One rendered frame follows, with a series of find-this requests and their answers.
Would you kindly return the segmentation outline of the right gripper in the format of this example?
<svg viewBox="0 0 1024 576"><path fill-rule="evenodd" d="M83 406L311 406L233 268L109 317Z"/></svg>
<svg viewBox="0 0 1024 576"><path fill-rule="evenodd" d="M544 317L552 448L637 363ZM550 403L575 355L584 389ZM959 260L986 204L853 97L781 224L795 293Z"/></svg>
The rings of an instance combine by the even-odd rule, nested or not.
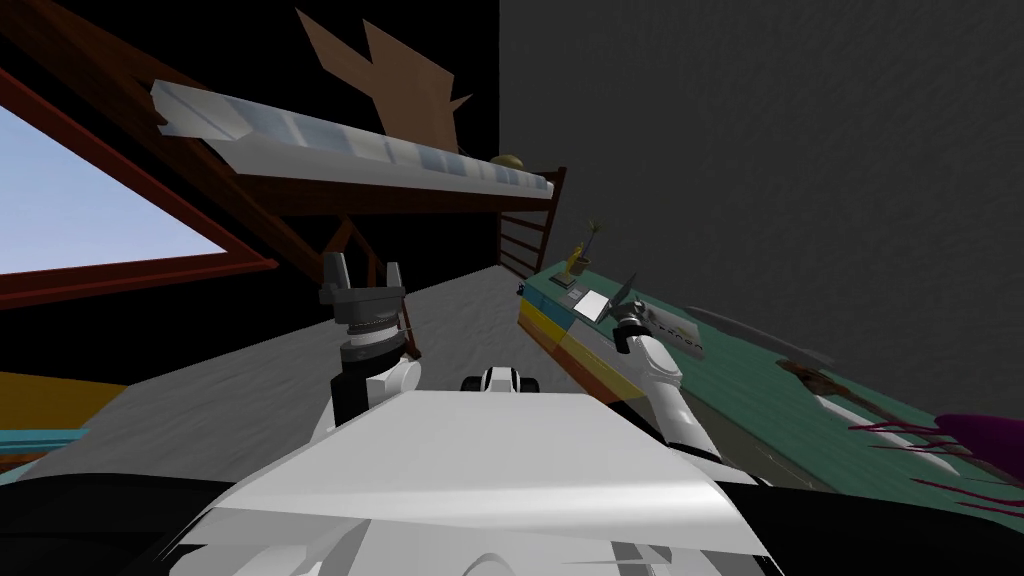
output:
<svg viewBox="0 0 1024 576"><path fill-rule="evenodd" d="M614 321L623 321L636 314L634 301L627 299L632 292L636 275L637 273L634 272L607 303L606 315Z"/></svg>

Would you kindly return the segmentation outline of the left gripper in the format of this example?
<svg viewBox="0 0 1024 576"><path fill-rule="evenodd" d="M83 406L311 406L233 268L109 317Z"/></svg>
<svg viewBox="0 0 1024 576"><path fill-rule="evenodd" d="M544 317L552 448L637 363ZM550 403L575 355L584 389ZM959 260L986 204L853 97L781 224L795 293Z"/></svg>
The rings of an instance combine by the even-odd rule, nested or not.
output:
<svg viewBox="0 0 1024 576"><path fill-rule="evenodd" d="M406 296L400 265L386 264L386 287L351 288L345 255L339 252L324 254L324 283L319 289L319 302L331 305L337 324L359 326L397 323Z"/></svg>

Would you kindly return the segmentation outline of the yellow statuette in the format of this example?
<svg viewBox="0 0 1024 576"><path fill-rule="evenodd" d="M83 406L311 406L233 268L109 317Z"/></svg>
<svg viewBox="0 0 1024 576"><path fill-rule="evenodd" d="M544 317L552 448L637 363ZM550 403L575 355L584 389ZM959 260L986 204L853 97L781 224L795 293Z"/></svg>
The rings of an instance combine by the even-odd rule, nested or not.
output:
<svg viewBox="0 0 1024 576"><path fill-rule="evenodd" d="M561 272L558 272L558 273L556 273L556 274L554 274L554 275L552 275L550 277L550 281L551 282L557 284L558 286L560 286L562 288L566 288L566 289L572 287L575 284L577 281L575 281L575 279L574 279L574 277L572 275L572 269L573 269L573 265L577 262L577 260L581 256L583 248L584 248L584 244L580 243L574 248L574 250L570 254L570 256L567 258L565 266L564 266L564 270L561 271Z"/></svg>

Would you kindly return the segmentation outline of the grey flat box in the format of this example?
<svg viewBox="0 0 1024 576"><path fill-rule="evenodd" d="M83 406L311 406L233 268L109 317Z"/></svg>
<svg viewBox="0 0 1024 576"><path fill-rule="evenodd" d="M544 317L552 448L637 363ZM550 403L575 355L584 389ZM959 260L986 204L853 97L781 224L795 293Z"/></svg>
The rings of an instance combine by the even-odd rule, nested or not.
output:
<svg viewBox="0 0 1024 576"><path fill-rule="evenodd" d="M705 359L699 329L693 322L662 308L648 307L645 324L653 336L666 345L672 346L696 359Z"/></svg>

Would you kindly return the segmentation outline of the green-topped desk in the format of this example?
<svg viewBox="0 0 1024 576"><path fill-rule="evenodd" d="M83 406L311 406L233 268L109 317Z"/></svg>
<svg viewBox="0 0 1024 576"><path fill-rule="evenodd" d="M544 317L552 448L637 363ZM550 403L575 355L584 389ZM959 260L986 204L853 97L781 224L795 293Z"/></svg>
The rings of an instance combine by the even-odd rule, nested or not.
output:
<svg viewBox="0 0 1024 576"><path fill-rule="evenodd" d="M553 271L523 281L519 325L588 394L656 434L637 373L618 359L612 324L594 324L575 311L586 292L608 295L609 280L588 273L571 289ZM818 490L972 515L1024 532L1024 508L1007 507L1020 491L969 463L897 453L887 440L858 431L844 411L864 410L843 398L821 405L778 367L775 355L707 326L703 359L671 349L682 370L681 395L705 425L721 459L775 486Z"/></svg>

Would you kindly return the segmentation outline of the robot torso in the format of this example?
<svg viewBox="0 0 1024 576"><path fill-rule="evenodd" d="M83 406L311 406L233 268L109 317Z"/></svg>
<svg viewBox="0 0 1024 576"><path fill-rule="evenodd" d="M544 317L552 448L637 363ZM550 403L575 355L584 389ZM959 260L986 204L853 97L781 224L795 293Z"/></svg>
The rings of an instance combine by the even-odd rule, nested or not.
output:
<svg viewBox="0 0 1024 576"><path fill-rule="evenodd" d="M701 463L583 394L407 390L240 482L169 576L769 576Z"/></svg>

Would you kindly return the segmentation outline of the red-framed window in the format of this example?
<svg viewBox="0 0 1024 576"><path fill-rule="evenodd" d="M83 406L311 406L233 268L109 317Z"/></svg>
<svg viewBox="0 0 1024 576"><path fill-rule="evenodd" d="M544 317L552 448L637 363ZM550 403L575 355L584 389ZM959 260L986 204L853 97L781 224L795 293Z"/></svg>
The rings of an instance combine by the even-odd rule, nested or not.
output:
<svg viewBox="0 0 1024 576"><path fill-rule="evenodd" d="M0 68L0 310L275 265Z"/></svg>

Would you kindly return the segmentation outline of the orange and teal furniture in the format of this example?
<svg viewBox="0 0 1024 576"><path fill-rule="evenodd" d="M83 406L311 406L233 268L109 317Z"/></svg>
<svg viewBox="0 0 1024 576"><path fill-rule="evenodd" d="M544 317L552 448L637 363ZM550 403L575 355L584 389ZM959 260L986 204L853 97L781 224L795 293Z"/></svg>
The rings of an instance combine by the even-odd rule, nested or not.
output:
<svg viewBox="0 0 1024 576"><path fill-rule="evenodd" d="M125 390L117 384L0 372L0 475L81 438L85 423Z"/></svg>

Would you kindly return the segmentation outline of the purple spiky object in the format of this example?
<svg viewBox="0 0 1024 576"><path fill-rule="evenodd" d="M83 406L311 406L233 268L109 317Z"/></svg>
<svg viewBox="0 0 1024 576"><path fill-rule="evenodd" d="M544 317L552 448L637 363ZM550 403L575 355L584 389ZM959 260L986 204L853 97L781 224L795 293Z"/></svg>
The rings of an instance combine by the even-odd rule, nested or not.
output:
<svg viewBox="0 0 1024 576"><path fill-rule="evenodd" d="M921 456L953 455L970 464L985 464L989 475L1001 474L1007 483L1024 491L1024 420L981 414L943 414L932 427L901 421L854 425L856 431L876 435L913 434L924 444L890 444L891 450Z"/></svg>

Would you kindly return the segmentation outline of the brown jagged wall picture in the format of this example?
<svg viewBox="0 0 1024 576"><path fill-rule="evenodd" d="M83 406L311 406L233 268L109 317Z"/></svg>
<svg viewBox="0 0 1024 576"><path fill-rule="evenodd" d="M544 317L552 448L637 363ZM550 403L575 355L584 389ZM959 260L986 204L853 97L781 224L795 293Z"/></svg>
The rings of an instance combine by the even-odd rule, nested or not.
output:
<svg viewBox="0 0 1024 576"><path fill-rule="evenodd" d="M450 97L452 73L368 20L367 59L302 11L297 14L321 66L373 99L386 135L459 152L454 113L468 98Z"/></svg>

